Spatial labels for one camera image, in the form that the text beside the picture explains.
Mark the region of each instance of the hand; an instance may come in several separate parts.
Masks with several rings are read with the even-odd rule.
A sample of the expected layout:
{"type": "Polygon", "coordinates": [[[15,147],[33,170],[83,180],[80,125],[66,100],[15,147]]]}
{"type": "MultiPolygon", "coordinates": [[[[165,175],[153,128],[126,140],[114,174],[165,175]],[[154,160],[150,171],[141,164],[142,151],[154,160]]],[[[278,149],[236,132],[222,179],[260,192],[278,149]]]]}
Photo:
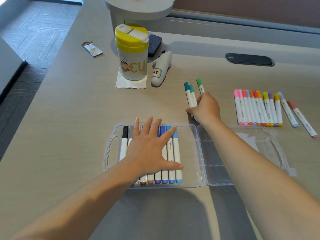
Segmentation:
{"type": "Polygon", "coordinates": [[[170,137],[173,136],[177,127],[172,127],[159,138],[157,130],[162,119],[157,119],[150,127],[152,120],[152,117],[147,119],[140,134],[139,118],[136,119],[133,138],[123,161],[134,162],[134,165],[138,166],[139,176],[147,173],[157,173],[160,170],[183,169],[182,164],[175,161],[166,161],[162,157],[162,149],[170,137]]]}
{"type": "Polygon", "coordinates": [[[187,108],[186,112],[192,114],[194,119],[204,125],[212,120],[221,120],[218,101],[208,92],[204,92],[197,99],[198,106],[187,108]]]}

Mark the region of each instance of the gray carpet floor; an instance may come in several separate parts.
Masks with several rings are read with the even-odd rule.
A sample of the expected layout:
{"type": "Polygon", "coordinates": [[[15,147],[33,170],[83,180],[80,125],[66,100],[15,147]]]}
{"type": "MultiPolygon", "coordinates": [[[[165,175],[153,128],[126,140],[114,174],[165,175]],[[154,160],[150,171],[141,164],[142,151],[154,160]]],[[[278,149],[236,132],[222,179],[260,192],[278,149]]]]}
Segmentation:
{"type": "Polygon", "coordinates": [[[0,105],[0,161],[80,9],[81,6],[30,1],[0,31],[0,36],[29,64],[0,105]]]}

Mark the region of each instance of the yellow marker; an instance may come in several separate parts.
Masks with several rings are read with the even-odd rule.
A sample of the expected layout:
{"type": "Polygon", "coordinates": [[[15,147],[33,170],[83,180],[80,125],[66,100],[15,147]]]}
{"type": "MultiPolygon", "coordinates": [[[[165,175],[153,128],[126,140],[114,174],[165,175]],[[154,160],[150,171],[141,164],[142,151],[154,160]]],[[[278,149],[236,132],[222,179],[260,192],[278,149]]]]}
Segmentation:
{"type": "Polygon", "coordinates": [[[277,93],[274,95],[274,103],[275,103],[275,111],[277,113],[277,118],[279,123],[278,127],[282,127],[283,122],[282,122],[282,113],[281,113],[281,101],[280,101],[280,95],[277,93]]]}
{"type": "Polygon", "coordinates": [[[263,93],[263,98],[264,98],[264,105],[266,107],[266,114],[267,114],[269,122],[270,122],[270,127],[274,127],[272,113],[271,113],[271,107],[270,107],[270,104],[269,104],[268,92],[264,92],[263,93]]]}
{"type": "Polygon", "coordinates": [[[267,112],[266,112],[266,108],[264,106],[264,103],[263,103],[263,100],[262,100],[262,97],[261,97],[261,93],[260,93],[259,90],[257,90],[257,96],[258,96],[258,99],[259,99],[260,107],[262,109],[263,117],[264,117],[264,119],[266,121],[266,127],[269,127],[270,126],[269,118],[268,118],[268,115],[267,115],[267,112]]]}

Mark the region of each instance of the yellow lid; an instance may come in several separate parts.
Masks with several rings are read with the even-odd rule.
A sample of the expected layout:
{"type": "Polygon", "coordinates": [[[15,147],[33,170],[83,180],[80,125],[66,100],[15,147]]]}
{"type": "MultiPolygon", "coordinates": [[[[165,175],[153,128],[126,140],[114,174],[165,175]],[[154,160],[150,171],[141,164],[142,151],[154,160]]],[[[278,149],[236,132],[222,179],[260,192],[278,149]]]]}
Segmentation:
{"type": "Polygon", "coordinates": [[[119,50],[126,53],[135,54],[142,53],[148,49],[149,39],[141,40],[130,35],[130,33],[134,30],[140,31],[148,35],[148,31],[138,24],[121,24],[115,29],[115,44],[119,50]]]}

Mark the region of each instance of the right hand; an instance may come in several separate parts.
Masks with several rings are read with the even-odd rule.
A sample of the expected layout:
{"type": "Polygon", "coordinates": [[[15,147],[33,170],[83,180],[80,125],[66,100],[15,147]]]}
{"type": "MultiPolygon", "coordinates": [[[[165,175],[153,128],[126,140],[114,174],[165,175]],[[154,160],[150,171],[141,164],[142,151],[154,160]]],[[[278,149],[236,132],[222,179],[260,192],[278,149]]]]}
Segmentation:
{"type": "Polygon", "coordinates": [[[218,101],[209,92],[200,95],[197,102],[197,107],[186,109],[186,112],[192,114],[196,121],[203,125],[212,120],[221,120],[218,101]]]}

